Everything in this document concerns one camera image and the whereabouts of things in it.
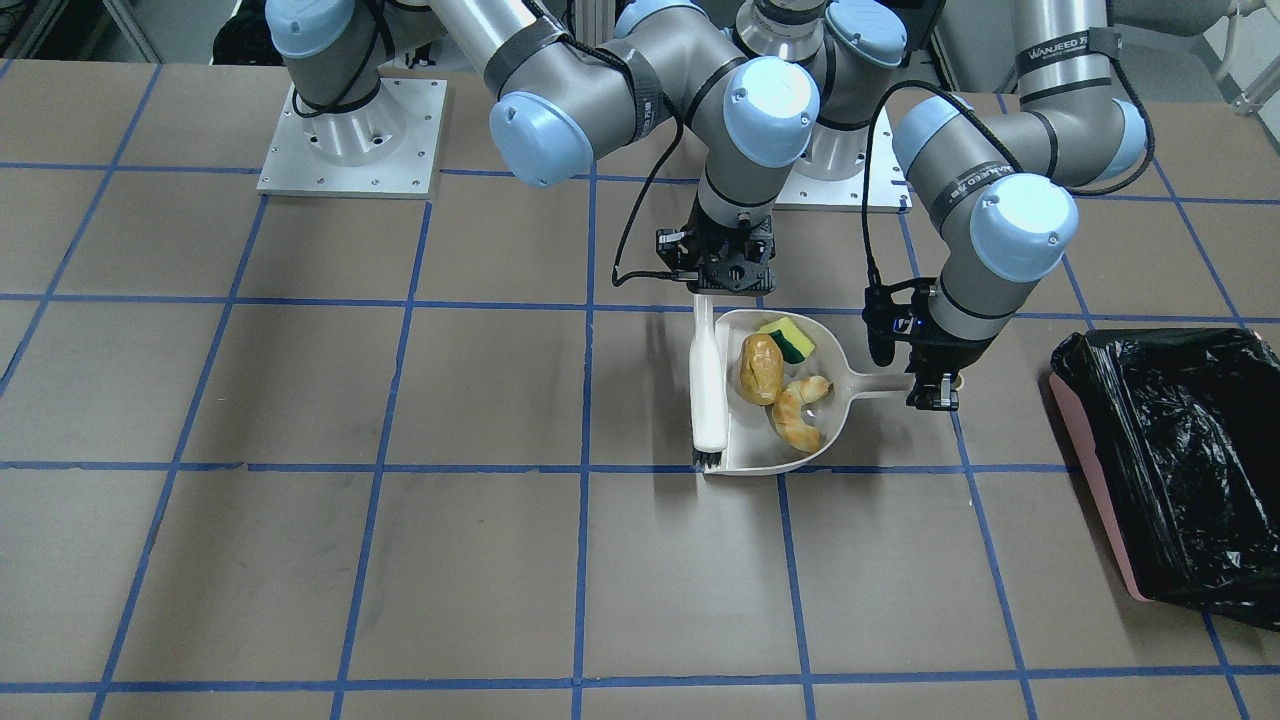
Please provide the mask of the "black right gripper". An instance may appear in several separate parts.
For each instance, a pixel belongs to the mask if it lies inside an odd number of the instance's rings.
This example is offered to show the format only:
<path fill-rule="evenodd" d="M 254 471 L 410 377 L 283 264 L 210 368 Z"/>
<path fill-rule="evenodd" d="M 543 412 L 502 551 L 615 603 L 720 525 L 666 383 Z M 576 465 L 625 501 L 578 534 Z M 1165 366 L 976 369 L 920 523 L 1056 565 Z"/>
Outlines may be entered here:
<path fill-rule="evenodd" d="M 655 251 L 692 293 L 768 295 L 776 288 L 773 218 L 730 228 L 696 211 L 680 229 L 659 229 Z"/>

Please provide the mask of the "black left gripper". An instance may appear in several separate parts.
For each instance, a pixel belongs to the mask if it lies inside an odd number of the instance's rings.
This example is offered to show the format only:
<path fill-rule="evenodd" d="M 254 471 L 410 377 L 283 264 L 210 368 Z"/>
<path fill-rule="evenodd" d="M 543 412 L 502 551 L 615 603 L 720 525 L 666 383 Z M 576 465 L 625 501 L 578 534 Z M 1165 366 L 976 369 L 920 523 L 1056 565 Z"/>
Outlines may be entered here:
<path fill-rule="evenodd" d="M 914 383 L 906 405 L 923 411 L 956 413 L 960 370 L 974 364 L 993 338 L 964 340 L 933 320 L 911 320 L 900 340 L 911 346 L 906 373 Z"/>

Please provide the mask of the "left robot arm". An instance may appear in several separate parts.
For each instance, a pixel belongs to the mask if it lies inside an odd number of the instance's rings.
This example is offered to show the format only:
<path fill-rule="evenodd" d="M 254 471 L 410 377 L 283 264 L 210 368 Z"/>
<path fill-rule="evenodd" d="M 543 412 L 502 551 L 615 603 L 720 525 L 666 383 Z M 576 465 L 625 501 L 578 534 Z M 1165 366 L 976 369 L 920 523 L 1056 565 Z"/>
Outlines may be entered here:
<path fill-rule="evenodd" d="M 1078 228 L 1076 195 L 1149 163 L 1153 135 L 1135 100 L 1115 99 L 1121 47 L 1107 1 L 1012 5 L 1020 108 L 979 118 L 929 92 L 891 133 L 891 158 L 948 246 L 936 278 L 886 284 L 870 266 L 863 318 L 878 366 L 908 345 L 908 404 L 957 407 L 975 363 L 1059 265 Z M 908 55 L 901 18 L 878 1 L 745 1 L 731 29 L 749 56 L 799 64 L 819 114 L 797 173 L 827 184 L 868 179 L 874 123 Z"/>

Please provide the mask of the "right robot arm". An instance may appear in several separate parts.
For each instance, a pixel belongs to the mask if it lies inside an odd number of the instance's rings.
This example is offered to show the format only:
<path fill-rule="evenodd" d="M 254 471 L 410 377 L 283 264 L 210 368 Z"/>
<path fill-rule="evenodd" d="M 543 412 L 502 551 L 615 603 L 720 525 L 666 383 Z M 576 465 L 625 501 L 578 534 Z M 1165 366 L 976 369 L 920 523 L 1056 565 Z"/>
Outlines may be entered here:
<path fill-rule="evenodd" d="M 396 159 L 417 169 L 412 119 L 380 65 L 451 38 L 495 99 L 488 127 L 526 184 L 558 184 L 667 120 L 707 160 L 687 223 L 658 236 L 663 281 L 694 293 L 774 288 L 772 210 L 810 142 L 815 81 L 778 56 L 749 58 L 690 1 L 627 5 L 589 47 L 539 1 L 269 1 L 265 22 L 292 81 L 278 135 L 301 143 L 317 192 L 349 170 L 351 192 L 390 192 Z"/>

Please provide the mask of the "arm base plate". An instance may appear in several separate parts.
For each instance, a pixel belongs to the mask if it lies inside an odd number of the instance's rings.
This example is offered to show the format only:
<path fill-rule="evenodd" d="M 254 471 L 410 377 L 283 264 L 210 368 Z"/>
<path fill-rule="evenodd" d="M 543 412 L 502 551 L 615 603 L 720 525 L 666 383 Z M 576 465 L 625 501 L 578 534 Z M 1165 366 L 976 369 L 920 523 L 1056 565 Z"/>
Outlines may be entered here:
<path fill-rule="evenodd" d="M 303 118 L 285 94 L 257 191 L 271 196 L 420 199 L 433 178 L 445 115 L 443 79 L 384 78 L 355 111 Z"/>
<path fill-rule="evenodd" d="M 910 188 L 892 147 L 892 127 L 882 110 L 876 131 L 814 128 L 794 165 L 777 210 L 895 213 L 911 206 Z"/>

